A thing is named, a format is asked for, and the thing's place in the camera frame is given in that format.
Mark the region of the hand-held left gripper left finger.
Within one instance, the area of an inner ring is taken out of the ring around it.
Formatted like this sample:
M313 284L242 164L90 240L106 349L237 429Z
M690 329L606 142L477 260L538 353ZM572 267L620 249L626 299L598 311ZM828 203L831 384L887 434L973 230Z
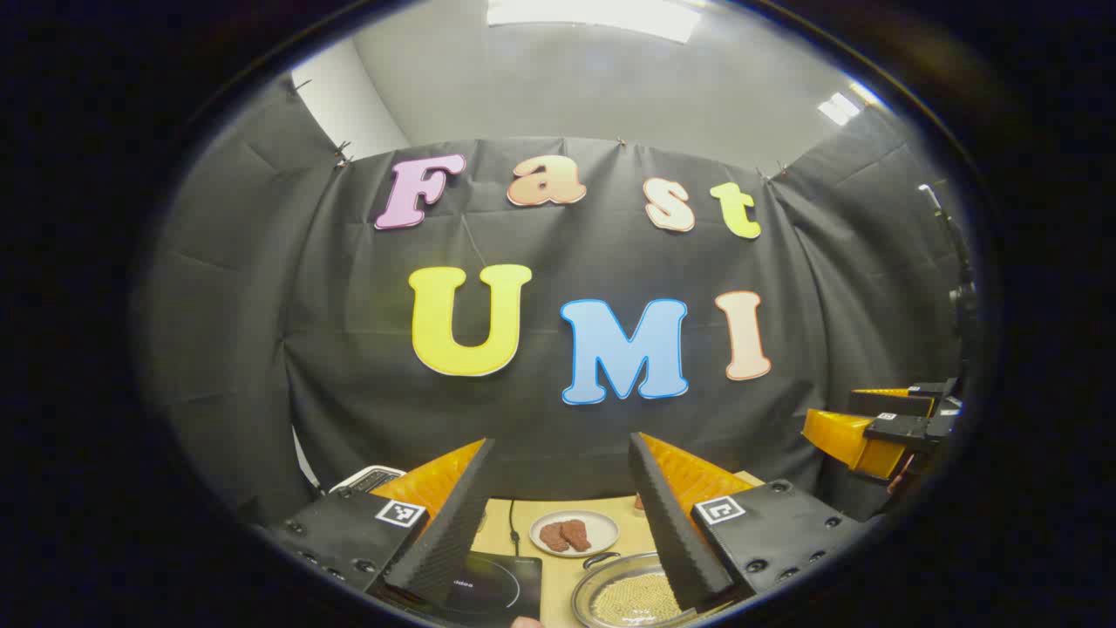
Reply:
M331 490L268 534L357 593L443 603L485 514L496 445L477 439L378 487Z

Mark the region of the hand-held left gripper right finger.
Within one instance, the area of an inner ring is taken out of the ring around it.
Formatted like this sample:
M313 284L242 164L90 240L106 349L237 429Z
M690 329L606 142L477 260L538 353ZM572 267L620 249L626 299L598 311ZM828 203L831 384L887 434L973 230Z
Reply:
M792 482L754 485L646 433L631 433L627 461L660 562L686 611L796 584L874 526Z

